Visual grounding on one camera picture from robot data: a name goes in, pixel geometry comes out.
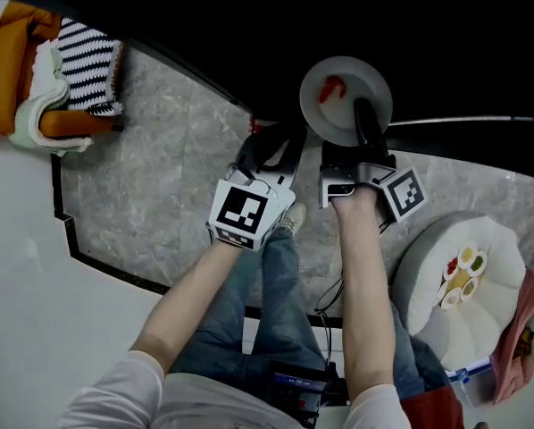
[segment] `jeans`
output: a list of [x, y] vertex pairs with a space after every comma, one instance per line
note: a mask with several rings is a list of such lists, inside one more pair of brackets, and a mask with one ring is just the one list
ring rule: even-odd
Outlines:
[[[247, 355], [241, 352], [243, 323], [259, 268], [263, 269], [263, 311], [253, 352]], [[402, 400], [424, 392], [426, 386], [414, 361], [410, 337], [393, 305], [392, 311], [394, 380]], [[430, 360], [426, 355], [426, 369]], [[243, 251], [171, 372], [206, 376], [269, 401], [271, 361], [317, 370], [326, 366], [303, 308], [295, 242], [284, 228], [277, 229], [261, 251]]]

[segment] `hand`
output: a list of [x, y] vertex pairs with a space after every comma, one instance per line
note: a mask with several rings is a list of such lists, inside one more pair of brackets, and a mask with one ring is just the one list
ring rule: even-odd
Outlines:
[[337, 212], [339, 220], [345, 219], [352, 213], [374, 213], [378, 192], [369, 186], [359, 186], [350, 196], [334, 197], [332, 206]]

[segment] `red food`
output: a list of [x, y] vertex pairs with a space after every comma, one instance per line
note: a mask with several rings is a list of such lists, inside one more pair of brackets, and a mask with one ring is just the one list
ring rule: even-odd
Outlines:
[[343, 98], [346, 93], [345, 82], [338, 76], [329, 76], [324, 81], [324, 86], [322, 86], [321, 94], [319, 95], [319, 103], [323, 104], [327, 98], [330, 97], [330, 94], [334, 92], [335, 88], [338, 88], [338, 96]]

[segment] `person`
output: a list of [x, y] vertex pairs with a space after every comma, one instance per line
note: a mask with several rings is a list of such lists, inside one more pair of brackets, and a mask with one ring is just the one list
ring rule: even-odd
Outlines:
[[[424, 392], [407, 334], [396, 345], [401, 326], [388, 297], [376, 198], [361, 187], [332, 200], [343, 259], [346, 428], [410, 427], [398, 393]], [[156, 304], [123, 359], [69, 404], [60, 427], [300, 427], [265, 393], [272, 361], [326, 365], [301, 303], [293, 235], [304, 218], [305, 207], [293, 205], [260, 252], [215, 241]], [[245, 306], [258, 268], [263, 311], [246, 355]]]

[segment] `white sleeve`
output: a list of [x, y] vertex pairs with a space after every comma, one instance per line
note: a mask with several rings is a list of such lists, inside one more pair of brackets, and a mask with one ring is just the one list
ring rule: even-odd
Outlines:
[[129, 351], [98, 383], [77, 394], [59, 427], [147, 429], [162, 401], [163, 378], [153, 357]]
[[345, 429], [410, 429], [396, 388], [379, 384], [358, 396], [350, 406]]

